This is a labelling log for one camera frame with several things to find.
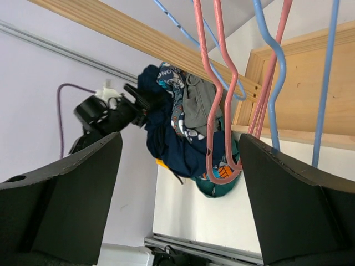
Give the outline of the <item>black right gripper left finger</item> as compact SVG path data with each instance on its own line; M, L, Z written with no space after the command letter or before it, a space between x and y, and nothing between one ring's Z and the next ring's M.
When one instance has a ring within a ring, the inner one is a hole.
M114 133L1 183L2 265L95 265L120 164Z

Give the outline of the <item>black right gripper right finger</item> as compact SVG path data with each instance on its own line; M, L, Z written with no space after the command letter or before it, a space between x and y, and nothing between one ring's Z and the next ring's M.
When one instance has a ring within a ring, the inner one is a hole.
M354 182L250 134L239 150L265 265L353 265Z

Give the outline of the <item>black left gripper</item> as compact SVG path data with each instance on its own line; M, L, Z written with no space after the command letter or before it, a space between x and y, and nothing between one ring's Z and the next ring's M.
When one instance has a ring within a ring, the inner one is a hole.
M109 97L106 101L107 109L97 121L97 127L104 133L120 132L129 124L143 127L146 123L146 115L151 108L151 95L128 83L124 85L124 90L135 102L130 101L124 94Z

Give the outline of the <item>patterned orange blue shorts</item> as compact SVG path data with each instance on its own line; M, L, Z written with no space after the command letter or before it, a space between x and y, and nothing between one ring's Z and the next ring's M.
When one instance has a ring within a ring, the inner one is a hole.
M171 125L178 136L185 136L189 140L198 137L199 133L195 130L189 130L184 123L184 111L182 107L182 98L184 89L186 89L186 75L189 73L172 66L168 63L160 65L157 83L171 94L173 98L173 111L171 114Z

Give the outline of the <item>grey shorts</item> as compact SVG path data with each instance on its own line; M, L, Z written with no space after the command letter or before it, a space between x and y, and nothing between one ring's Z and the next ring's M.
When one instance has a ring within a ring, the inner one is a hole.
M186 75L186 85L182 98L185 126L205 137L207 135L208 116L216 95L216 87L214 84L192 74Z

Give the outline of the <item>navy blue shorts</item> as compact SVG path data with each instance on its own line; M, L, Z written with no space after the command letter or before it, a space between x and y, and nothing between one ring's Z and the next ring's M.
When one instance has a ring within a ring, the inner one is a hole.
M138 90L162 96L162 106L146 117L146 145L151 155L181 177L197 177L206 173L206 138L191 140L178 136L171 125L173 98L156 82L159 68L147 66L138 76Z

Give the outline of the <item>light blue wire hanger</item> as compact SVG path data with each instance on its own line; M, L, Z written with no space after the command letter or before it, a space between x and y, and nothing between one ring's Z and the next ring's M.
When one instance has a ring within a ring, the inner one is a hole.
M330 77L331 65L332 65L333 48L334 48L334 42L336 36L339 4L340 1L333 1L332 4L327 52L326 52L324 71L323 71L322 89L321 89L321 96L320 96L319 107L318 107L315 139L313 144L312 166L315 168L318 167L319 158L320 158L320 148L321 148L324 116L325 116L326 102L327 102L327 95L328 95L329 77ZM280 43L277 42L273 37L271 37L268 31L263 9L261 7L261 2L253 1L253 6L255 9L256 20L257 20L257 24L261 36L263 37L264 41L272 48L273 52L275 53L275 57L277 57L279 62L280 73L279 73L276 86L268 101L268 108L269 108L268 115L269 115L270 132L271 132L271 140L272 140L273 147L277 150L280 150L280 142L278 138L278 128L277 128L277 121L276 121L276 100L281 92L281 89L286 79L286 74L287 74L286 58Z

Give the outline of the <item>green shorts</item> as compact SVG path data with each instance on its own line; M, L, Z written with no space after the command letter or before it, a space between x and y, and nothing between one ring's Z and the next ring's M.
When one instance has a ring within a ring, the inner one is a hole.
M222 117L218 118L217 122L218 131L214 133L214 139L217 141L214 146L218 148L217 151L214 151L213 155L213 173L216 178L226 179L230 177L233 173L233 170L227 163L227 157L225 152L225 144L221 143L222 136L224 132L225 124ZM196 148L202 155L206 153L206 137L203 137L202 134L199 134L198 137L194 137L191 145ZM205 172L200 176L192 177L191 179L195 181L198 189L208 198L219 198L228 194L237 183L239 173L237 177L231 182L219 185L210 181L208 174Z

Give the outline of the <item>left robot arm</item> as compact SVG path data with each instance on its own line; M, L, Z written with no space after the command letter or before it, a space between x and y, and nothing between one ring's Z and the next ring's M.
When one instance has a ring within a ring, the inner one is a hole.
M104 87L74 109L74 115L81 122L83 134L74 142L70 155L111 133L120 132L129 124L143 126L147 112L154 106L153 95L139 91L130 84L125 84L124 90L133 96L134 101L123 93Z

